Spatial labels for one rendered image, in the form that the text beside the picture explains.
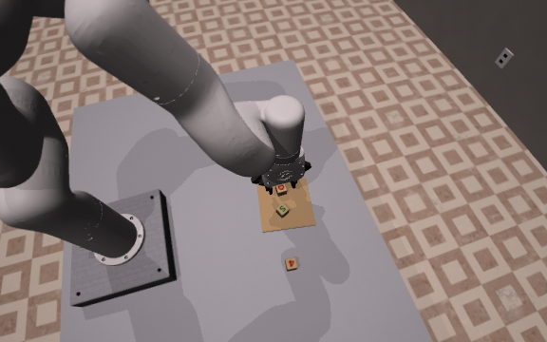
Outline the wooden letter block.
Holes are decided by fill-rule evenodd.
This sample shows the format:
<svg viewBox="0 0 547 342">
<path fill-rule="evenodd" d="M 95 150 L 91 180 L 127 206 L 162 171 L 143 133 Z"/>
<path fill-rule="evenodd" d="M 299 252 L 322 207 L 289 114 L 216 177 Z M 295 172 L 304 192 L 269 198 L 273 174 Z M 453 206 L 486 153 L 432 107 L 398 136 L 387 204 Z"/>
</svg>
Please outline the wooden letter block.
<svg viewBox="0 0 547 342">
<path fill-rule="evenodd" d="M 296 262 L 296 258 L 295 257 L 292 257 L 292 258 L 286 258 L 285 259 L 285 263 L 286 263 L 286 269 L 287 269 L 287 272 L 288 271 L 293 271 L 293 270 L 297 270 L 297 262 Z"/>
<path fill-rule="evenodd" d="M 289 210 L 290 209 L 284 203 L 281 203 L 278 207 L 276 207 L 276 213 L 282 218 L 289 214 Z"/>
<path fill-rule="evenodd" d="M 275 190 L 278 196 L 287 195 L 287 188 L 285 183 L 276 185 Z"/>
</svg>

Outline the tan flat mat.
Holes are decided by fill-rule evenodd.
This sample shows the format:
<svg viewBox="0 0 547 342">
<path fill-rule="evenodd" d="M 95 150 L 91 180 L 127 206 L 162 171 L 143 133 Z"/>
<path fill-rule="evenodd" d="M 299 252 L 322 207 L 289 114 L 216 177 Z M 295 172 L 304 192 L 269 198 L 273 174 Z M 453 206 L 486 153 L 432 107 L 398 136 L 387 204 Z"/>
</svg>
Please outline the tan flat mat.
<svg viewBox="0 0 547 342">
<path fill-rule="evenodd" d="M 270 195 L 265 186 L 257 184 L 262 233 L 315 225 L 306 178 L 298 180 L 295 188 L 291 182 L 285 185 L 287 195 L 278 196 L 275 186 Z M 284 218 L 276 213 L 276 207 L 281 203 L 290 209 Z"/>
</svg>

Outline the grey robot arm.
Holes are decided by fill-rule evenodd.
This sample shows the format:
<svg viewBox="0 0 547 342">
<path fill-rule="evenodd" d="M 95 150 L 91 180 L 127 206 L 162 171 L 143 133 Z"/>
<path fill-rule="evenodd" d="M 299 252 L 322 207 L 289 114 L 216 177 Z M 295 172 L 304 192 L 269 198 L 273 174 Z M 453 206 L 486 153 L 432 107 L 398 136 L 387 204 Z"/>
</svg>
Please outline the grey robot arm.
<svg viewBox="0 0 547 342">
<path fill-rule="evenodd" d="M 233 103 L 149 0 L 0 0 L 0 219 L 8 226 L 70 242 L 108 266 L 131 260 L 145 238 L 135 216 L 71 194 L 66 138 L 47 100 L 4 75 L 26 49 L 33 15 L 65 19 L 86 59 L 170 112 L 221 167 L 251 178 L 299 157 L 303 105 L 287 95 Z"/>
</svg>

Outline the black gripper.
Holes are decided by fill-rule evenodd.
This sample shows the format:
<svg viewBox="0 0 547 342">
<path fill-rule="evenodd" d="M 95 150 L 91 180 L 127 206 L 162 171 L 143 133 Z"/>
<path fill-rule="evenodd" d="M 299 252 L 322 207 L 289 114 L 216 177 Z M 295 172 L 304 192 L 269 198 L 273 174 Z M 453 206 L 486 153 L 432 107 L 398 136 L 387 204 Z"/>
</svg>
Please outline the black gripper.
<svg viewBox="0 0 547 342">
<path fill-rule="evenodd" d="M 286 165 L 274 164 L 267 173 L 258 177 L 251 177 L 251 181 L 254 184 L 265 186 L 266 191 L 269 191 L 271 195 L 273 193 L 272 186 L 291 182 L 292 188 L 295 188 L 297 181 L 303 178 L 305 171 L 310 168 L 311 164 L 305 161 L 304 150 L 301 146 L 296 161 Z"/>
</svg>

